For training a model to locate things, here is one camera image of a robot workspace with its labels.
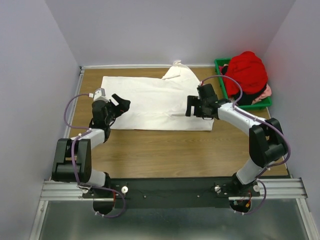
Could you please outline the white t shirt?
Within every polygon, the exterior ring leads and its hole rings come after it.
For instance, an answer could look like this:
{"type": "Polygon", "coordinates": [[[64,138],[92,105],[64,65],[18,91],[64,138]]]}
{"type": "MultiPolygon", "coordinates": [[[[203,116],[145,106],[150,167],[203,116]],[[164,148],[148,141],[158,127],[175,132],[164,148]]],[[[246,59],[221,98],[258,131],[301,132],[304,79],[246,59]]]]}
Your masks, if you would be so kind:
{"type": "Polygon", "coordinates": [[[107,96],[129,100],[129,110],[115,120],[113,130],[211,131],[213,120],[186,117],[187,97],[198,94],[199,79],[176,61],[162,78],[104,76],[107,96]]]}

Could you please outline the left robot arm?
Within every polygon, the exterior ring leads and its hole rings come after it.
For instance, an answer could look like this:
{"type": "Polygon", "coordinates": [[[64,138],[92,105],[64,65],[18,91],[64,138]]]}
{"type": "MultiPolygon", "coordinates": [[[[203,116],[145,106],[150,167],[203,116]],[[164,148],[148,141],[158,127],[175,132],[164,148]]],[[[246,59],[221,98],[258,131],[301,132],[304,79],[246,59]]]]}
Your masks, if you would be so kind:
{"type": "Polygon", "coordinates": [[[113,94],[111,97],[116,101],[115,104],[99,89],[96,93],[78,94],[67,105],[82,96],[93,99],[92,119],[88,127],[65,122],[69,128],[82,129],[84,132],[57,141],[51,178],[55,182],[77,183],[81,189],[93,188],[99,197],[104,198],[110,194],[111,179],[108,173],[93,169],[92,149],[109,139],[111,126],[117,118],[129,111],[131,101],[113,94]]]}

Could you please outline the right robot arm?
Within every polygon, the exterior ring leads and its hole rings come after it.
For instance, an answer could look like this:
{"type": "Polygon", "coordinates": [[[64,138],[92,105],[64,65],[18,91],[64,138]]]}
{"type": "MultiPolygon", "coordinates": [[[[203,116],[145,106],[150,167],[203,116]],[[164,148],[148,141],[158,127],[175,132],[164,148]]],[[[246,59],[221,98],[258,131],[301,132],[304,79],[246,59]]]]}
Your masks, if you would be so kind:
{"type": "Polygon", "coordinates": [[[228,99],[218,99],[210,84],[198,86],[197,92],[197,96],[187,97],[187,117],[222,120],[248,136],[248,161],[225,186],[220,187],[228,194],[241,196],[268,168],[275,166],[277,160],[289,153],[280,122],[275,118],[253,115],[228,99]]]}

